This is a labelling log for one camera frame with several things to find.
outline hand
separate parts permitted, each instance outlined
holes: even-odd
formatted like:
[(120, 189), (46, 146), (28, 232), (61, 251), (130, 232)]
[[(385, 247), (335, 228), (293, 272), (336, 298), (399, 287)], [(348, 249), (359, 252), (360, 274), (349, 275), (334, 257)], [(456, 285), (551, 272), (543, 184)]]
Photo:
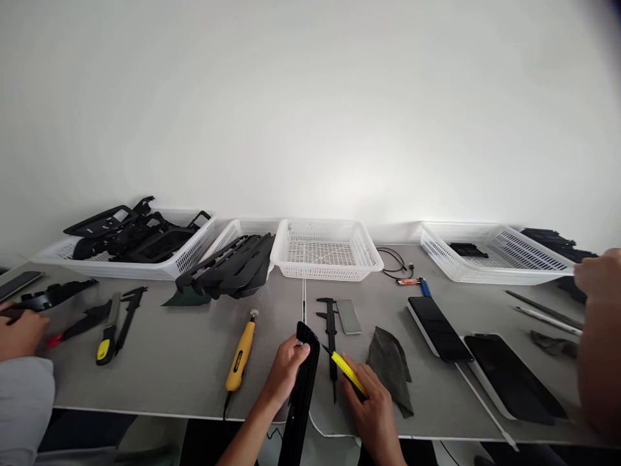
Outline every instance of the hand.
[(368, 365), (358, 364), (345, 353), (341, 356), (369, 394), (369, 399), (361, 403), (351, 383), (344, 374), (340, 374), (341, 385), (356, 418), (362, 444), (377, 465), (405, 465), (390, 393)]
[(621, 305), (621, 249), (609, 249), (602, 257), (586, 258), (574, 267), (576, 286), (590, 304)]
[(311, 347), (308, 343), (298, 346), (298, 338), (295, 335), (282, 343), (276, 352), (260, 399), (278, 411), (291, 394), (296, 383), (298, 368), (310, 352)]
[[(14, 304), (0, 305), (0, 312)], [(0, 362), (34, 356), (50, 319), (27, 309), (11, 326), (8, 325), (10, 321), (8, 317), (0, 316)]]

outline gray sleeve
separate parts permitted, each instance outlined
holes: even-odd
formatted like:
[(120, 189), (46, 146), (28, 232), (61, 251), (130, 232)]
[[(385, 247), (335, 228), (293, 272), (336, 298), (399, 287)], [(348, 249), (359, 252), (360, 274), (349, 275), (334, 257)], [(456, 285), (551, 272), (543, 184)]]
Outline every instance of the gray sleeve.
[(54, 403), (52, 361), (0, 362), (0, 466), (31, 466)]

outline person's arm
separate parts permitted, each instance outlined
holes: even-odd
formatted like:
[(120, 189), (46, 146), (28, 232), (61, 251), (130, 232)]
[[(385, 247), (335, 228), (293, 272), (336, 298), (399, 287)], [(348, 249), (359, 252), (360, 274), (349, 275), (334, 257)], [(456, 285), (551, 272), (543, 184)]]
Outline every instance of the person's arm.
[(604, 436), (621, 441), (621, 249), (584, 259), (574, 268), (587, 295), (578, 349), (578, 391), (585, 417)]
[(254, 466), (267, 430), (293, 390), (300, 364), (309, 355), (309, 345), (298, 346), (297, 343), (298, 339), (293, 335), (278, 348), (259, 399), (217, 466)]
[(30, 466), (54, 402), (52, 362), (34, 356), (49, 319), (25, 311), (9, 321), (0, 316), (0, 466)]
[(340, 374), (339, 379), (356, 418), (362, 444), (378, 466), (406, 466), (390, 393), (367, 364), (358, 364), (345, 353), (341, 356), (369, 394), (369, 399), (361, 403), (351, 383)]

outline white wall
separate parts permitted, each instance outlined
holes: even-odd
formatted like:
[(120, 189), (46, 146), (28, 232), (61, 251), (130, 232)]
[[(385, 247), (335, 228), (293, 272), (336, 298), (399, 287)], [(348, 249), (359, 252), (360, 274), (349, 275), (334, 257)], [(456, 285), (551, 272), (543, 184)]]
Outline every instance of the white wall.
[(620, 246), (595, 3), (1, 1), (0, 264), (148, 194), (378, 241), (456, 219)]

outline smartphone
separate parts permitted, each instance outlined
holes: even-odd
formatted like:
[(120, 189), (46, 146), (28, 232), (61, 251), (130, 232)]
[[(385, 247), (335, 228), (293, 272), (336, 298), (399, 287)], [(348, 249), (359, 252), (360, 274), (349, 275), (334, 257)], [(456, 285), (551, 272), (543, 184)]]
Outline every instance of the smartphone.
[(338, 315), (341, 317), (343, 332), (346, 335), (362, 333), (362, 327), (360, 326), (360, 321), (358, 320), (358, 315), (356, 314), (352, 301), (337, 300), (336, 306), (338, 307)]
[(42, 276), (43, 272), (24, 272), (16, 276), (13, 280), (9, 280), (4, 285), (0, 285), (0, 302), (6, 301), (9, 296), (17, 293), (31, 283), (36, 282)]
[(433, 354), (442, 358), (444, 362), (474, 360), (433, 298), (427, 296), (408, 298), (408, 309)]
[(511, 416), (554, 425), (567, 413), (499, 335), (468, 335), (464, 341)]

